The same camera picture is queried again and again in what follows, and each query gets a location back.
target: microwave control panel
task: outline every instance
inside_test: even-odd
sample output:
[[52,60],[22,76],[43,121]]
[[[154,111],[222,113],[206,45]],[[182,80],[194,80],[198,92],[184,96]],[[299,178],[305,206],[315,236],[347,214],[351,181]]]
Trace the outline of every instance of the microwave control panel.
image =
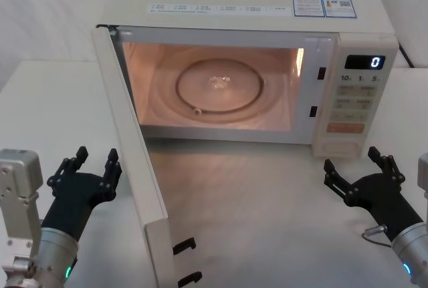
[[387,80],[388,74],[379,71],[385,59],[385,55],[346,56],[344,70],[336,78],[337,88],[332,91],[334,101],[327,132],[364,132],[378,90]]
[[387,84],[398,42],[394,35],[341,33],[317,121],[317,156],[358,156]]

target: white wall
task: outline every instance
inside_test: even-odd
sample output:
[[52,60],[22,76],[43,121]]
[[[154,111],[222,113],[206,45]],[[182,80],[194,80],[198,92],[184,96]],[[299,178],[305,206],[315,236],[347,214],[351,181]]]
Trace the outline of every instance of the white wall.
[[107,0],[0,0],[0,89],[21,59],[95,60],[90,30]]
[[383,0],[383,3],[415,67],[428,67],[428,0]]
[[[413,62],[428,67],[428,0],[384,0]],[[89,30],[107,0],[0,0],[0,89],[21,59],[95,60]]]

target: white microwave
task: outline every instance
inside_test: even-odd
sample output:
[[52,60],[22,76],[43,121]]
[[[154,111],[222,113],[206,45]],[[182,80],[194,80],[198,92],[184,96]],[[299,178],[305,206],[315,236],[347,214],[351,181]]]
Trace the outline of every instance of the white microwave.
[[399,48],[381,0],[110,0],[93,38],[159,287],[171,238],[144,138],[357,157]]

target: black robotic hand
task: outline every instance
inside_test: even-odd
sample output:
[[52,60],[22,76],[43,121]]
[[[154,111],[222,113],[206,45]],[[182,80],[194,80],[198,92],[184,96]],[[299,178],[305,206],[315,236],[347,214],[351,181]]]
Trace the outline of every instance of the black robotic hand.
[[98,204],[116,197],[116,187],[122,169],[116,149],[111,149],[103,177],[76,172],[88,157],[88,151],[81,146],[76,157],[65,158],[57,172],[49,178],[47,185],[55,197],[42,228],[63,231],[79,241],[92,209]]
[[393,156],[381,156],[370,147],[368,157],[381,168],[381,173],[364,176],[350,184],[336,171],[333,163],[326,160],[324,184],[343,198],[347,206],[366,209],[379,225],[386,225],[386,236],[392,241],[401,231],[422,219],[401,195],[405,177],[400,173]]

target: white table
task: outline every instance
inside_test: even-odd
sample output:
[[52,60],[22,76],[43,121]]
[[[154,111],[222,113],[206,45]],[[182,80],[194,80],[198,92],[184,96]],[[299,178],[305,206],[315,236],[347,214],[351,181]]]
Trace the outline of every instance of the white table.
[[[92,62],[23,62],[0,93],[0,118],[0,148],[36,151],[45,182],[81,145],[89,152],[81,171],[102,175],[110,149],[118,147],[98,65]],[[39,194],[43,218],[54,197],[46,184]],[[4,257],[2,244],[3,219]],[[117,197],[94,209],[79,244],[67,287],[154,287],[125,173]],[[0,271],[0,285],[5,280]]]
[[[85,144],[84,170],[101,173],[117,140],[96,66],[21,64],[0,93],[0,147],[39,152],[46,179]],[[419,105],[427,86],[428,70],[395,69],[366,142],[395,156],[407,177],[403,194],[423,218],[416,177],[428,152],[428,112]],[[181,140],[148,148],[173,242],[195,236],[198,244],[175,257],[177,278],[201,270],[197,286],[209,288],[414,287],[391,250],[359,237],[374,220],[323,185],[323,159],[309,146]],[[379,171],[366,156],[334,163],[350,182]],[[46,186],[40,193],[43,216],[52,197]],[[94,210],[80,244],[68,287],[154,287],[125,178],[116,200]]]

